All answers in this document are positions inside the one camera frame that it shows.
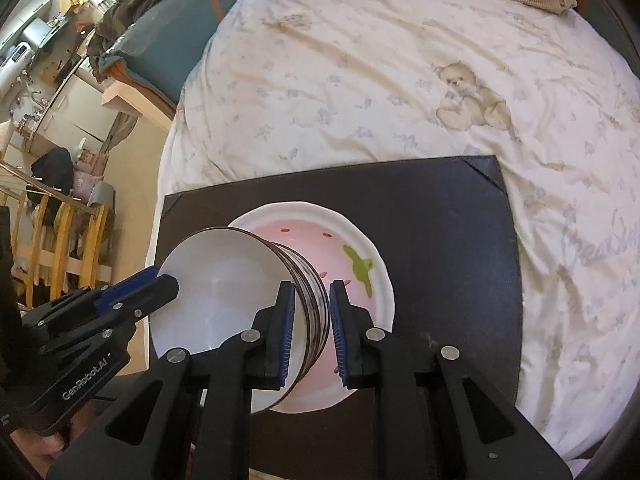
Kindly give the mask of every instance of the green leaf design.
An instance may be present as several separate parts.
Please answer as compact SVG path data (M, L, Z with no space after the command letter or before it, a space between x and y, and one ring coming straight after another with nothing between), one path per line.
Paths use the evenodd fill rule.
M364 289L367 292L367 296L370 298L373 295L373 290L369 279L369 271L373 268L373 260L369 258L363 260L353 247L345 245L343 248L344 252L347 253L347 256L353 262L353 275L359 282L364 284Z

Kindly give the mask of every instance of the kitchen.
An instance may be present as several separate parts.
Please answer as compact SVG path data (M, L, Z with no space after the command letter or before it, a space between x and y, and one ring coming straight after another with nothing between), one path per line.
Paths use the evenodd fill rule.
M116 0L21 0L0 29L0 124L7 142L38 157L55 146L108 148L118 111L102 106L86 46Z

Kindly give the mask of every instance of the pink plate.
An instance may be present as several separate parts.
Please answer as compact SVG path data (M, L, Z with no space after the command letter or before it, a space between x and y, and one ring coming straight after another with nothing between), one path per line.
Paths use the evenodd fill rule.
M391 330L395 305L386 267L373 243L339 213L307 202L267 204L230 224L304 256L324 286L344 280L352 304L366 308L373 323ZM323 410L351 395L337 373L333 333L318 361L272 410L303 413Z

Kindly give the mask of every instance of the human hand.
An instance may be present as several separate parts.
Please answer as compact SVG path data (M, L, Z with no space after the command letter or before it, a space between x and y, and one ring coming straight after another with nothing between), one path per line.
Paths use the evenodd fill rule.
M70 422L69 443L74 442L89 427L95 418L94 408L89 402L78 411ZM54 462L56 453L61 452L66 445L65 439L59 433L51 436L39 436L26 428L15 430L11 438L20 452L33 468L44 478Z

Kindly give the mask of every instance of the teddy bear print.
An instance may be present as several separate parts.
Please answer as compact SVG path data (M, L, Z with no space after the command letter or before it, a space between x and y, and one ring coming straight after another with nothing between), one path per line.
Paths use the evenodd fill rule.
M479 83L476 74L461 61L436 69L449 87L436 116L448 130L461 132L471 126L492 126L516 139L511 113L504 99Z

